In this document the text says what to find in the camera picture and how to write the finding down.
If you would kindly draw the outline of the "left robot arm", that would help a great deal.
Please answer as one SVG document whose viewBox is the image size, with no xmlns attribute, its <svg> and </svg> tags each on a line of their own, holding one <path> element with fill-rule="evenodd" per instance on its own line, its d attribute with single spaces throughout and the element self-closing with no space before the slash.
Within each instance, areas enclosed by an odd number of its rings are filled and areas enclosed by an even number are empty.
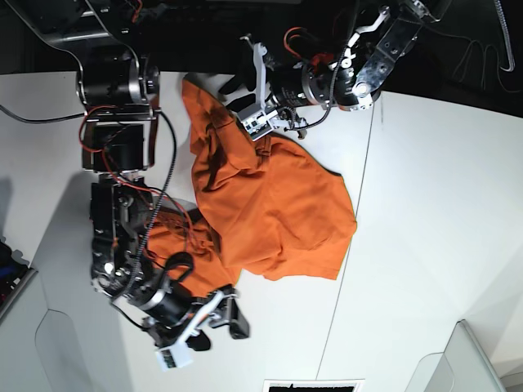
<svg viewBox="0 0 523 392">
<path fill-rule="evenodd" d="M 243 92 L 226 107 L 251 140 L 278 129 L 304 138 L 334 107 L 370 109 L 422 27 L 439 22 L 448 8 L 447 1 L 351 1 L 334 18 L 330 38 L 301 26 L 289 28 L 282 38 L 293 57 L 287 64 L 245 34 L 242 69 L 219 93 Z"/>
</svg>

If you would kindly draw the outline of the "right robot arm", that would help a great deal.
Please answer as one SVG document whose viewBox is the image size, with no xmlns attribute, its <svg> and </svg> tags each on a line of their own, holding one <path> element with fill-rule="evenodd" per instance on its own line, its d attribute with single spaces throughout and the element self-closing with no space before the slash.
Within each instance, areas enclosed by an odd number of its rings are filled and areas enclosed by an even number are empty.
<svg viewBox="0 0 523 392">
<path fill-rule="evenodd" d="M 166 189 L 142 175 L 155 161 L 160 121 L 159 71 L 136 20 L 139 1 L 13 1 L 11 8 L 49 47 L 78 64 L 77 93 L 85 113 L 78 132 L 92 184 L 91 280 L 111 303 L 129 301 L 145 313 L 138 327 L 166 351 L 210 347 L 203 325 L 227 326 L 245 339 L 248 321 L 224 286 L 195 296 L 185 288 L 194 272 L 188 251 L 159 264 L 146 250 Z"/>
</svg>

